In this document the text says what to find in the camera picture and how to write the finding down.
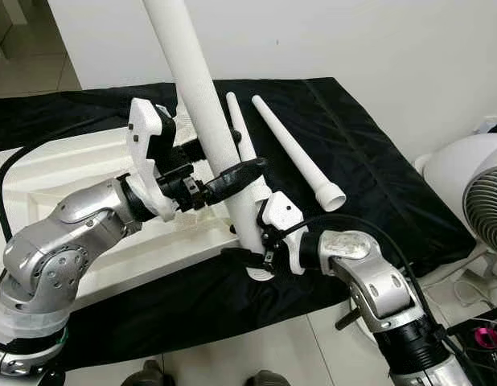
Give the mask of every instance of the white pipe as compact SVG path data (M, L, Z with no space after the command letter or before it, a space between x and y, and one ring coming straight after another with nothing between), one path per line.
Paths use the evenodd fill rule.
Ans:
M241 114L241 109L234 92L227 93L227 106L229 107L229 113L231 114L232 126L234 127L234 130L241 134L241 141L238 142L238 151L240 152L241 161L248 161L256 158L256 151L250 140L249 131L247 130L247 125ZM256 200L256 205L257 203L268 199L272 194L272 191L268 185L266 185L265 177L263 176L251 183L250 187L254 199Z
M179 86L213 174L237 164L240 157L232 140L215 86L183 0L143 0L166 61ZM250 190L226 199L229 215L243 248L265 251L256 223Z
M281 146L300 170L307 183L310 184L314 191L314 196L323 210L335 211L341 207L347 199L345 193L343 193L338 185L327 179L260 96L254 96L252 103L254 103L259 114L265 119L273 135L281 143Z

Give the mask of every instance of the white plastic bracket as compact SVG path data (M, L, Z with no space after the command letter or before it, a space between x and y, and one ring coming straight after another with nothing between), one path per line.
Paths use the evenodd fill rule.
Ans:
M150 137L161 135L162 122L154 106L146 99L134 98L130 105L127 147L135 171L127 177L134 194L155 215L164 221L175 217L178 204L166 197L156 181L157 169L153 159L147 159Z
M293 227L304 220L302 211L281 191L276 191L268 198L262 216L263 222L273 225L280 231ZM300 240L307 227L302 227L284 238L284 242L290 251L290 269L296 275L304 274L305 270L300 266Z

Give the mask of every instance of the fan grille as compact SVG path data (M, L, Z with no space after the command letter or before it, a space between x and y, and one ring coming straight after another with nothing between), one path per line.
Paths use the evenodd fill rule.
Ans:
M465 211L474 232L497 252L497 170L480 175L469 186Z

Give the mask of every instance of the black fabric sheet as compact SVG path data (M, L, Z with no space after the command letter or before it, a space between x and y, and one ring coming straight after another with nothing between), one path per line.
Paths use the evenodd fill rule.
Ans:
M226 116L224 96L228 91L236 94L256 151L271 165L265 174L268 184L274 191L284 191L305 218L321 214L322 209L252 106L250 98L255 94L261 95L324 173L347 193L339 212L370 220L385 230L418 275L462 259L474 247L463 225L334 79L220 80L216 88ZM79 133L124 125L133 97L175 111L173 84L0 100L0 150L114 109L119 118ZM321 225L373 234L358 224ZM393 251L380 241L384 256L398 266ZM306 273L260 283L246 275L235 257L215 257L74 312L62 363L72 369L190 347L330 306L346 297L347 289L337 279Z

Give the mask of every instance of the white fan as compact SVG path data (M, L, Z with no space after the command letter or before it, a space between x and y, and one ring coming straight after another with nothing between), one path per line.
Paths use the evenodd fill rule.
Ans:
M453 213L491 250L480 261L481 268L476 273L497 277L497 133L456 141L432 154L419 171Z

